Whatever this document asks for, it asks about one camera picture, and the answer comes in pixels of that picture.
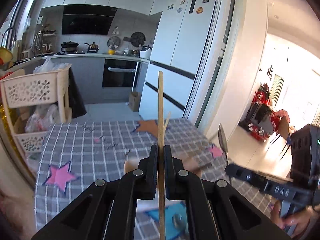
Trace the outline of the person's right hand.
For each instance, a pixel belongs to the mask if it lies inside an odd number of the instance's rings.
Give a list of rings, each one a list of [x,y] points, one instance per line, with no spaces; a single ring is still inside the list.
[[[280,218],[281,202],[276,201],[271,211],[270,220],[281,229],[295,225],[296,228],[291,235],[292,239],[319,239],[319,206],[316,209],[318,211],[306,207],[286,218]]]

